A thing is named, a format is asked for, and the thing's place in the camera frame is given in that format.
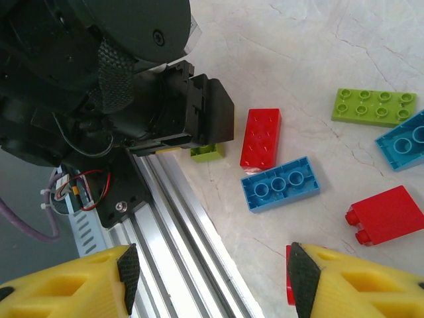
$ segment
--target red wire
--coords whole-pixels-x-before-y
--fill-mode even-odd
[[[82,174],[78,174],[77,176],[73,177],[72,179],[69,179],[66,183],[62,184],[62,186],[59,188],[59,190],[56,192],[56,200],[60,200],[61,198],[63,198],[63,196],[59,197],[58,195],[61,194],[61,192],[63,191],[63,189],[71,182],[71,180],[75,180],[78,179],[81,176],[86,176],[88,174],[94,174],[94,173],[102,173],[103,170],[88,170],[86,172],[83,172]]]
[[[82,207],[81,208],[82,211],[92,211],[92,210],[94,210],[100,204],[101,200],[103,200],[106,197],[107,193],[109,192],[109,188],[111,187],[111,177],[112,177],[112,174],[109,172],[107,174],[107,181],[106,181],[105,189],[103,190],[103,193],[102,193],[99,201],[94,203],[91,207]]]

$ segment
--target marble countertop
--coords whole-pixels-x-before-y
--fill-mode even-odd
[[[424,208],[424,165],[388,166],[374,140],[387,128],[331,121],[337,89],[424,96],[420,0],[192,0],[203,34],[187,57],[218,78],[236,104],[237,135],[224,160],[176,157],[266,317],[297,317],[286,301],[286,245],[314,243],[424,275],[424,231],[360,246],[345,221],[351,203],[403,184]],[[424,103],[419,97],[417,110]],[[279,108],[278,164],[308,156],[321,194],[251,213],[240,185],[250,108]]]

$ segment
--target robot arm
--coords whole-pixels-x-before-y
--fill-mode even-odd
[[[112,148],[143,156],[233,139],[218,80],[193,77],[188,0],[0,4],[0,145],[80,168]]]

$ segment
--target red lego brick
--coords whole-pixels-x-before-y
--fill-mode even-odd
[[[279,109],[249,111],[240,159],[240,166],[246,172],[261,172],[275,167],[280,127]]]
[[[402,185],[352,204],[346,220],[367,246],[424,229],[424,215]]]
[[[290,250],[292,249],[291,245],[286,245],[286,291],[287,291],[287,302],[289,305],[294,306],[294,294],[292,290],[292,283],[290,282],[289,277],[289,257],[290,257]]]

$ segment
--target cable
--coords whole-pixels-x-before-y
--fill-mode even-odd
[[[71,179],[69,179],[67,182],[65,182],[64,184],[62,184],[62,186],[59,188],[59,190],[56,192],[56,200],[61,200],[62,198],[63,198],[63,195],[62,195],[62,191],[64,190],[64,188],[71,182],[71,180],[76,180],[76,179],[78,179],[79,177],[82,177],[82,176],[86,176],[86,175],[88,175],[88,174],[94,174],[94,173],[103,173],[103,170],[98,170],[98,169],[96,169],[96,170],[89,170],[89,171],[86,171],[86,172],[83,172],[83,173],[81,173],[81,174],[78,174],[78,175],[76,175],[75,177],[73,177],[73,178],[71,178]]]
[[[111,186],[111,177],[112,177],[112,174],[109,172],[107,174],[106,185],[103,188],[103,191],[101,192],[99,201],[97,201],[96,203],[94,203],[91,207],[81,207],[81,210],[82,211],[92,211],[92,210],[94,210],[101,203],[101,201],[106,197],[107,193],[109,192],[109,188]]]
[[[56,172],[57,171],[58,171],[58,169],[57,168],[54,168],[53,171],[52,171],[52,174],[50,175],[50,178],[48,178],[48,179],[49,180],[52,179],[56,175]]]
[[[66,136],[66,134],[65,134],[65,132],[64,132],[64,129],[62,128],[62,126],[61,126],[61,124],[60,124],[60,122],[59,122],[59,119],[57,118],[57,116],[56,116],[56,114],[55,113],[52,113],[52,115],[53,115],[53,118],[54,118],[54,120],[55,120],[55,122],[56,122],[56,124],[58,125],[58,128],[59,128],[59,130],[60,130],[60,133],[62,134],[62,136],[64,137],[64,140],[66,141],[66,143],[71,147],[71,148],[73,148],[76,152],[79,152],[80,154],[83,154],[84,156],[86,156],[86,157],[89,157],[89,158],[100,158],[100,157],[103,157],[103,156],[106,156],[108,153],[110,153],[110,151],[112,150],[112,148],[113,148],[113,135],[110,135],[110,137],[111,137],[111,143],[109,144],[109,146],[105,149],[105,150],[103,150],[103,151],[101,151],[101,152],[98,152],[97,154],[90,154],[90,153],[88,153],[88,152],[86,152],[86,151],[84,151],[84,150],[82,150],[82,149],[79,149],[77,146],[75,146],[68,138],[67,138],[67,136]]]
[[[93,198],[91,197],[91,192],[90,192],[87,180],[84,178],[84,176],[81,176],[77,179],[77,181],[80,182],[81,187],[84,189],[85,196],[87,197],[88,201],[90,202]]]
[[[47,191],[44,192],[44,203],[46,204],[46,212],[47,217],[50,222],[50,226],[52,227],[52,236],[47,236],[41,232],[38,232],[33,227],[26,224],[20,217],[18,217],[7,205],[6,203],[0,198],[0,214],[4,216],[10,223],[12,223],[16,228],[21,230],[26,235],[36,239],[40,240],[45,243],[54,243],[59,240],[60,232],[59,232],[59,226],[54,219],[52,209],[50,207],[50,192],[54,186],[54,184],[62,177],[62,174],[56,174],[53,178],[51,178],[47,184]]]

